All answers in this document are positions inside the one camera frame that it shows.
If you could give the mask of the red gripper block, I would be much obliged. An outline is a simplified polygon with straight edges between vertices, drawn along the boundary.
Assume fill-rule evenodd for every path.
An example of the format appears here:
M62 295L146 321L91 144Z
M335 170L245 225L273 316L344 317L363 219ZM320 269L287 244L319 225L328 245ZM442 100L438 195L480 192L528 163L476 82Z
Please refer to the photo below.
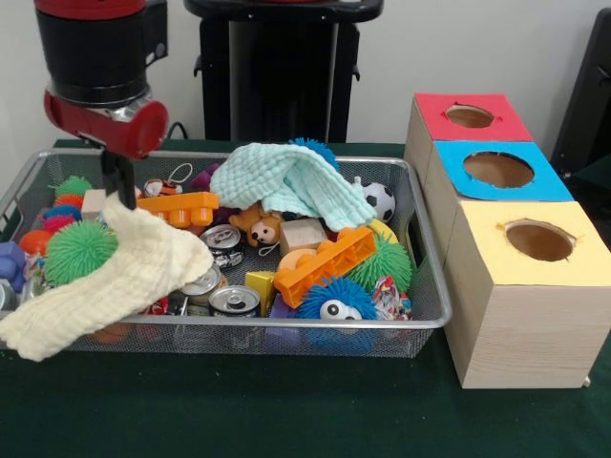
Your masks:
M105 148L101 173L106 196L117 191L119 179L119 199L126 208L135 209L136 184L130 159L142 159L160 146L169 121L165 106L146 94L120 108L87 108L46 90L44 107L55 127Z

